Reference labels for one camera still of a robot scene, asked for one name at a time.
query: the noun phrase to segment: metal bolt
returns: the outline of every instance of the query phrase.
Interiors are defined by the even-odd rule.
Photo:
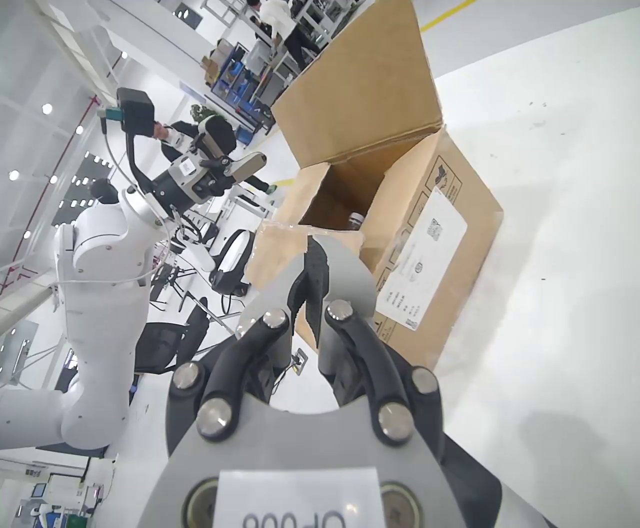
[[[420,507],[413,493],[398,483],[380,486],[382,508],[387,526],[394,528],[419,528]]]
[[[227,400],[211,398],[202,404],[196,416],[196,428],[200,436],[216,438],[231,422],[232,410]]]
[[[378,423],[384,435],[395,442],[406,442],[413,433],[413,416],[401,403],[384,404],[378,412]]]
[[[287,322],[287,314],[285,314],[280,308],[276,308],[265,312],[262,316],[262,320],[269,328],[275,330]]]
[[[429,369],[416,367],[411,373],[413,386],[420,394],[430,394],[438,390],[438,380]]]
[[[173,373],[173,384],[181,389],[193,387],[199,374],[198,366],[195,363],[183,363]]]
[[[336,321],[345,321],[353,315],[353,308],[351,308],[351,304],[342,299],[331,301],[327,306],[326,311],[329,313],[329,316]]]

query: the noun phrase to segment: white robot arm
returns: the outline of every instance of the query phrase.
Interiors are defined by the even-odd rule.
[[[238,162],[212,154],[217,145],[203,124],[191,150],[151,182],[135,166],[133,136],[152,134],[153,105],[143,92],[121,88],[118,107],[106,118],[122,121],[140,190],[131,186],[117,203],[86,209],[54,238],[59,312],[78,374],[64,394],[0,389],[0,449],[60,442],[93,449],[118,438],[127,422],[135,347],[147,322],[155,243],[167,238],[167,226],[184,211],[265,165],[260,153]]]

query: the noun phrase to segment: ceiling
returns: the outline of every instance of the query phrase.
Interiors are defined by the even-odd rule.
[[[105,97],[81,67],[83,56],[59,38],[62,29],[54,29],[33,0],[0,1],[0,296],[14,282],[12,273],[20,273],[7,266],[38,251],[37,234],[51,238],[42,226],[51,224],[60,196],[85,161],[83,141],[96,121],[95,94]],[[101,60],[116,63],[120,51],[106,32],[92,31]],[[82,134],[76,133],[78,125]],[[19,172],[17,179],[10,179],[11,171]],[[50,183],[53,175],[57,181]],[[26,239],[27,231],[33,237]]]

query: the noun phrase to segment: white shirt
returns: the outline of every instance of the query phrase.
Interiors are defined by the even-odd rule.
[[[291,18],[291,9],[285,0],[265,0],[260,5],[260,20],[272,28],[271,37],[278,33],[282,40],[287,40],[296,27],[296,21]]]

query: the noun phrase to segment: black mesh chair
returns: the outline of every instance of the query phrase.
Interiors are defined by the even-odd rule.
[[[208,306],[207,298],[200,302]],[[147,323],[136,345],[134,372],[137,374],[164,374],[191,361],[200,348],[209,329],[209,317],[198,305],[187,318],[186,324]],[[168,366],[175,357],[175,365]]]

